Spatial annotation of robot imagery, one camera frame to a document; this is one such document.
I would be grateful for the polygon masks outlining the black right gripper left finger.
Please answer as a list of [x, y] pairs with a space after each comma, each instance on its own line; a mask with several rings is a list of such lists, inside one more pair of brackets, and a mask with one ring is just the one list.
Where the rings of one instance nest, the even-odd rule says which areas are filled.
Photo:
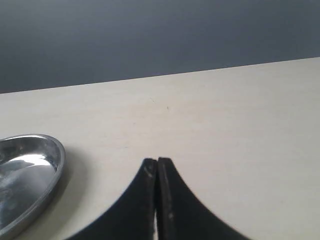
[[157, 161], [145, 158], [118, 200], [70, 240], [152, 240]]

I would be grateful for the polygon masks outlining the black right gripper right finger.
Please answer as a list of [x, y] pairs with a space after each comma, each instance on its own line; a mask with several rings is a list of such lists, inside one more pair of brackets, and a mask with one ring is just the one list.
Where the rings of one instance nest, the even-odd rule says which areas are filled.
[[159, 240], [245, 240], [215, 216], [186, 185], [173, 161], [157, 162], [157, 231]]

